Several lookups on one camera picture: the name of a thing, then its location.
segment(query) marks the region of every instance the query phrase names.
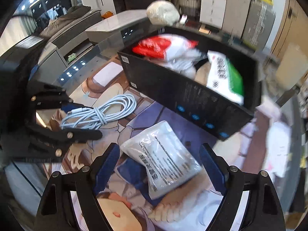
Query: green sticker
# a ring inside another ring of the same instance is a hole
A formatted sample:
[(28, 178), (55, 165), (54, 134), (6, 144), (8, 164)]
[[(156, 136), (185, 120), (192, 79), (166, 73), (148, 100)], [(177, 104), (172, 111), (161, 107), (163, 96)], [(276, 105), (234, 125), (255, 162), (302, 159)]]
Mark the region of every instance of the green sticker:
[(237, 69), (226, 58), (229, 71), (229, 88), (233, 93), (244, 96), (243, 79)]

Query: coiled cable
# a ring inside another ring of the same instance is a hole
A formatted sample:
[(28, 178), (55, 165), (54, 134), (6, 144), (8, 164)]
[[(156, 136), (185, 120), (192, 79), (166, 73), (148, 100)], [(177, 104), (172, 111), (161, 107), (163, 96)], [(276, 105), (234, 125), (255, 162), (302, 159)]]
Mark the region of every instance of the coiled cable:
[[(112, 105), (120, 104), (123, 109), (119, 112), (105, 115), (107, 109)], [(137, 107), (136, 99), (133, 95), (116, 95), (103, 105), (96, 108), (76, 108), (68, 113), (61, 122), (61, 129), (64, 128), (80, 128), (80, 129), (99, 129), (108, 122), (120, 120), (130, 115)]]

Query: red packaging bag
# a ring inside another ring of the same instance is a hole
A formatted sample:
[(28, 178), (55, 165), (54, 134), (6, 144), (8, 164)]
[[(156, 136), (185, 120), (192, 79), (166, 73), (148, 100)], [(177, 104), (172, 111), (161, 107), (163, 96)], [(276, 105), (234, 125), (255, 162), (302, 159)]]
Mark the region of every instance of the red packaging bag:
[(194, 48), (197, 41), (190, 41), (183, 36), (162, 34), (139, 41), (132, 48), (136, 54), (170, 61), (179, 58), (187, 49)]

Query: plastic bag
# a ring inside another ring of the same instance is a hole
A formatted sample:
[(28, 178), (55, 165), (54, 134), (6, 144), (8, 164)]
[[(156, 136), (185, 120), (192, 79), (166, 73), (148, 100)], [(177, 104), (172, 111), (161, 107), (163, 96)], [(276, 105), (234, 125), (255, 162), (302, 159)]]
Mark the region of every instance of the plastic bag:
[(190, 41), (183, 36), (161, 34), (139, 41), (132, 51), (139, 55), (171, 61), (182, 56), (188, 49), (194, 48), (197, 41)]
[(208, 51), (211, 69), (208, 74), (206, 87), (221, 94), (232, 102), (244, 104), (243, 79), (222, 53)]
[(143, 130), (120, 148), (145, 166), (151, 199), (165, 195), (201, 171), (166, 121)]
[(172, 25), (180, 19), (180, 14), (171, 2), (158, 0), (148, 6), (147, 17), (152, 24)]
[(168, 62), (156, 58), (148, 58), (148, 60), (170, 70), (178, 72), (190, 79), (194, 79), (197, 72), (194, 65), (206, 58), (207, 54), (197, 49), (188, 49), (186, 52), (183, 53), (183, 55)]

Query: black box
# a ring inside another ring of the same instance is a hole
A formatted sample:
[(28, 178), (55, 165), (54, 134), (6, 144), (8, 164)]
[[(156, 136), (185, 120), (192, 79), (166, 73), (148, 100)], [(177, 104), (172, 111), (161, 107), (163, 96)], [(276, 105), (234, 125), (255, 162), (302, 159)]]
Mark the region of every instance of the black box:
[(220, 140), (226, 140), (254, 117), (255, 107), (261, 102), (261, 83), (258, 82), (255, 60), (204, 34), (181, 28), (166, 26), (143, 39), (160, 33), (198, 41), (196, 48), (205, 53), (213, 50), (225, 54), (243, 78), (244, 105), (233, 103), (211, 89), (133, 53), (131, 49), (139, 40), (119, 51), (124, 72), (132, 87)]

